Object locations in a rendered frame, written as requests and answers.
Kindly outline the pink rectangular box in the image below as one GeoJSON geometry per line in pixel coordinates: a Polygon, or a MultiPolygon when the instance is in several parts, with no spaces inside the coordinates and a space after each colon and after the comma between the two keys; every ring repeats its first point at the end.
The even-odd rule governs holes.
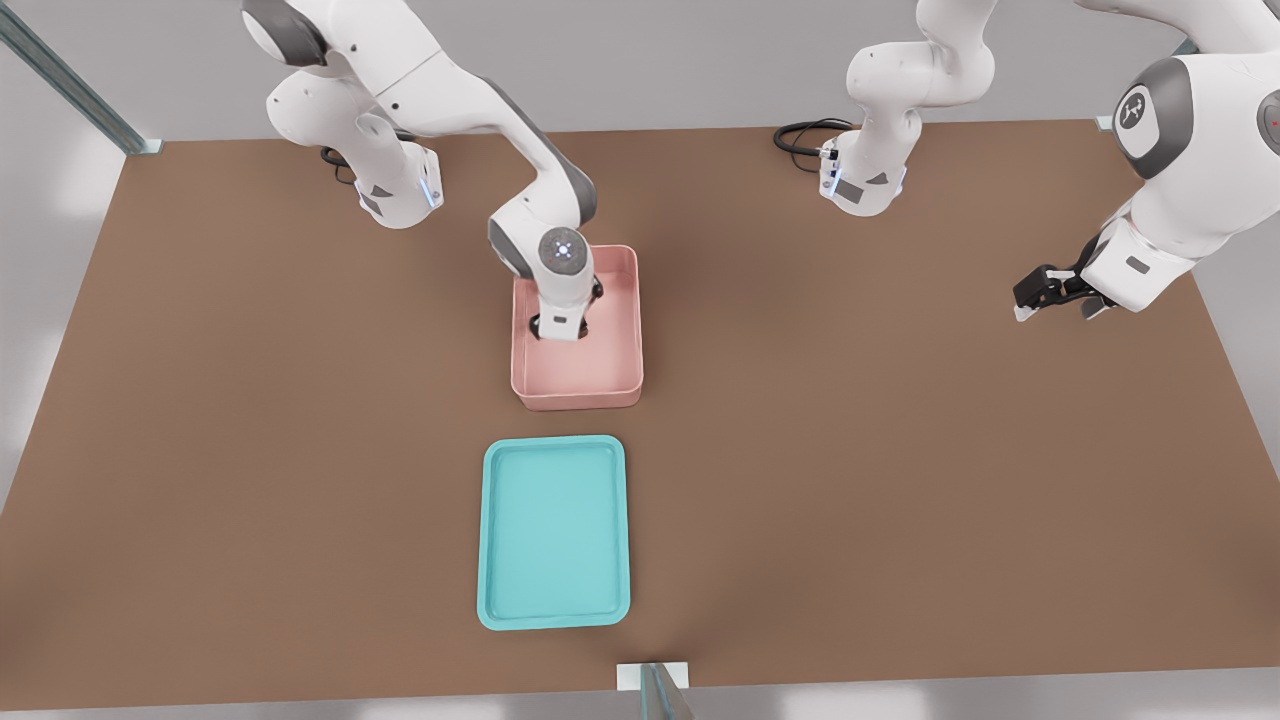
{"type": "Polygon", "coordinates": [[[531,411],[628,407],[641,395],[643,325],[637,255],[625,245],[593,249],[605,293],[588,313],[588,337],[568,342],[532,337],[538,310],[531,281],[513,283],[509,386],[531,411]]]}

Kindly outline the pale blue-green tray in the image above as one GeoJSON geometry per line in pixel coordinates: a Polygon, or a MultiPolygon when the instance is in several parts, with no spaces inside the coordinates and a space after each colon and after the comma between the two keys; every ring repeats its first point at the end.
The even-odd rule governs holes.
{"type": "Polygon", "coordinates": [[[604,434],[499,439],[486,450],[476,600],[485,628],[609,626],[627,615],[625,460],[604,434]]]}

